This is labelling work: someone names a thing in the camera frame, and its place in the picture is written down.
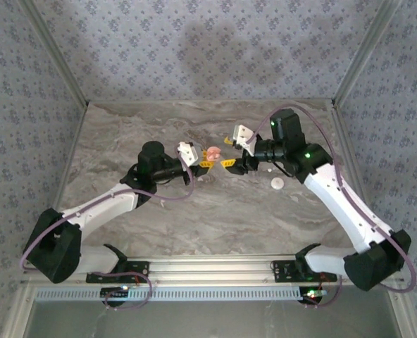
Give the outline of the black controller board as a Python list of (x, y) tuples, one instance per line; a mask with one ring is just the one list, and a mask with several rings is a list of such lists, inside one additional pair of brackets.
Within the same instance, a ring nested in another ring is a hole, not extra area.
[(99, 296), (102, 299), (124, 299), (127, 298), (129, 288), (125, 285), (120, 287), (102, 287)]
[(310, 306), (317, 306), (328, 292), (315, 287), (300, 287), (301, 300), (299, 303)]

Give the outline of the wide aluminium mounting rail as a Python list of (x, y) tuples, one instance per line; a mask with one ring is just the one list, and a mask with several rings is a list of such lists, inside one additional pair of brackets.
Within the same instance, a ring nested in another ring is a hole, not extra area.
[[(116, 259), (114, 253), (108, 258), (101, 255), (81, 258), (77, 266), (73, 259), (58, 264), (51, 273), (27, 263), (26, 278), (35, 281), (60, 283), (86, 283), (87, 274), (110, 273), (110, 262)], [(148, 261), (149, 276), (154, 286), (159, 287), (257, 287), (272, 284), (311, 286), (317, 282), (284, 282), (274, 280), (270, 263), (277, 260), (293, 260), (293, 255), (205, 255), (205, 256), (155, 256), (120, 258), (124, 261)]]

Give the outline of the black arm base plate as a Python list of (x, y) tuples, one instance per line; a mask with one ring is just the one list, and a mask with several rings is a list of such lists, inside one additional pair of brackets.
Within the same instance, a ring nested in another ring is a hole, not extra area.
[(307, 264), (298, 260), (277, 260), (270, 263), (274, 280), (284, 282), (336, 282), (337, 276), (332, 273), (316, 273)]
[(148, 277), (149, 266), (150, 262), (148, 261), (124, 261), (122, 263), (118, 263), (107, 276), (95, 273), (87, 274), (86, 283), (146, 284), (147, 281), (144, 278), (132, 275), (131, 272), (136, 272)]

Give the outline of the aluminium frame post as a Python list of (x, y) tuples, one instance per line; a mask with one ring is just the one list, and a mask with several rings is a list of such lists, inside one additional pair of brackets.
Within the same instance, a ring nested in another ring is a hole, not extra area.
[(375, 17), (366, 30), (366, 34), (332, 98), (335, 108), (339, 108), (346, 101), (402, 2), (403, 0), (382, 0), (380, 2)]
[(51, 30), (48, 28), (46, 21), (43, 19), (41, 13), (36, 7), (33, 0), (16, 0), (19, 6), (22, 8), (23, 13), (29, 20), (32, 29), (37, 34), (42, 46), (51, 59), (51, 62), (56, 67), (61, 79), (65, 82), (66, 87), (74, 102), (82, 109), (87, 108), (87, 100), (77, 83), (75, 76), (73, 75), (70, 67), (68, 66), (64, 55), (56, 43)]

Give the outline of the aluminium frame leg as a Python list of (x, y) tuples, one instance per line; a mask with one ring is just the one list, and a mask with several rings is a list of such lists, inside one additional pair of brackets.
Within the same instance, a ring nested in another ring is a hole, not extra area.
[(23, 284), (16, 291), (4, 324), (2, 338), (24, 337), (36, 294), (37, 288), (28, 284)]
[(416, 315), (408, 294), (387, 292), (402, 338), (417, 338)]

